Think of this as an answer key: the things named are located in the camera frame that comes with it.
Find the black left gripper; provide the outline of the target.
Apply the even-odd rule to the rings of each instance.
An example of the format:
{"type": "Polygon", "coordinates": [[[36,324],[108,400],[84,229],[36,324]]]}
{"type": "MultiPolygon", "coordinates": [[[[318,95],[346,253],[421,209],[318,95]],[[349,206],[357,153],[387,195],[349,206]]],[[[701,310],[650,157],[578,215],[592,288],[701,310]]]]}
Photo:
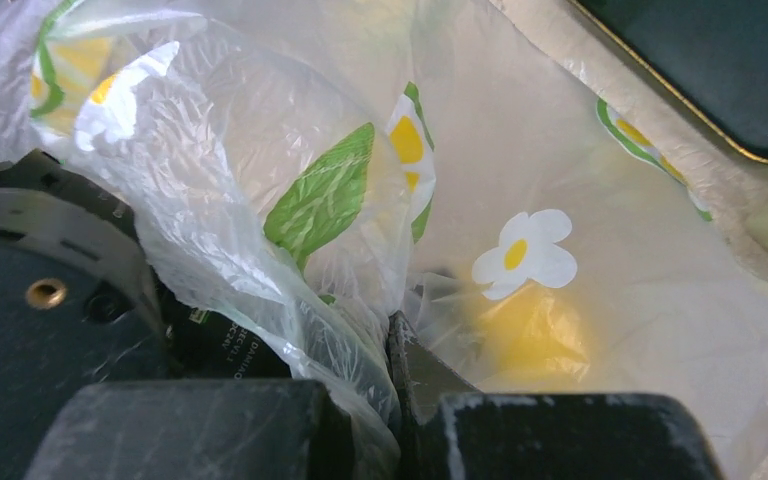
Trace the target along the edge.
{"type": "Polygon", "coordinates": [[[179,301],[133,210],[41,150],[0,162],[0,479],[20,479],[85,386],[283,378],[257,335],[179,301]]]}

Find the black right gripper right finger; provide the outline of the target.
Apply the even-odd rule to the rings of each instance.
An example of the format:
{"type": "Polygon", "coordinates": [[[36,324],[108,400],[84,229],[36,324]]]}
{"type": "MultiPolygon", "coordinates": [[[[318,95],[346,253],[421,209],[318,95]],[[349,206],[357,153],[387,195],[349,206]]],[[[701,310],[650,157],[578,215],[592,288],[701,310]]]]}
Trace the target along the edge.
{"type": "Polygon", "coordinates": [[[401,479],[719,479],[700,425],[644,393],[482,393],[402,313],[387,353],[401,406],[401,479]]]}

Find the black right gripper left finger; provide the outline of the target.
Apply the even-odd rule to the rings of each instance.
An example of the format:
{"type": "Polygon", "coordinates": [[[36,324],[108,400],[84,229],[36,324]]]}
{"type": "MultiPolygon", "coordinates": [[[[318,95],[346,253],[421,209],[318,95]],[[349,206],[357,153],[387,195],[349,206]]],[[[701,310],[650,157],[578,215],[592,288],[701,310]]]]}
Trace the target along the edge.
{"type": "Polygon", "coordinates": [[[82,388],[28,479],[349,479],[351,422],[311,380],[110,382],[82,388]]]}

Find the yellow toy bell pepper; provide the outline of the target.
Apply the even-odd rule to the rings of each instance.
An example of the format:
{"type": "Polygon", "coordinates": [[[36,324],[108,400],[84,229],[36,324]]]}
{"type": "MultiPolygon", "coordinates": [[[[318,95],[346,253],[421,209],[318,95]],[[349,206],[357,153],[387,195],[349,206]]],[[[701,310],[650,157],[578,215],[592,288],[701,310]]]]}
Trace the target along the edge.
{"type": "Polygon", "coordinates": [[[591,366],[592,335],[574,303],[536,284],[499,301],[474,303],[471,327],[503,387],[565,388],[591,366]]]}

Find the clear plastic grocery bag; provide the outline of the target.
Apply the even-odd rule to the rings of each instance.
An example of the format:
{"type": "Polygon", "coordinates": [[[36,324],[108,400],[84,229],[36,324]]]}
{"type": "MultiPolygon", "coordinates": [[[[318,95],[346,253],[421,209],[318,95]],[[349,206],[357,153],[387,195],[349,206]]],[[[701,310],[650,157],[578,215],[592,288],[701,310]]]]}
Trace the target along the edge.
{"type": "Polygon", "coordinates": [[[768,285],[664,159],[486,1],[20,1],[0,157],[49,147],[133,206],[176,293],[383,427],[384,317],[487,393],[680,400],[731,479],[768,454],[768,285]],[[503,387],[474,303],[574,303],[591,366],[503,387]]]}

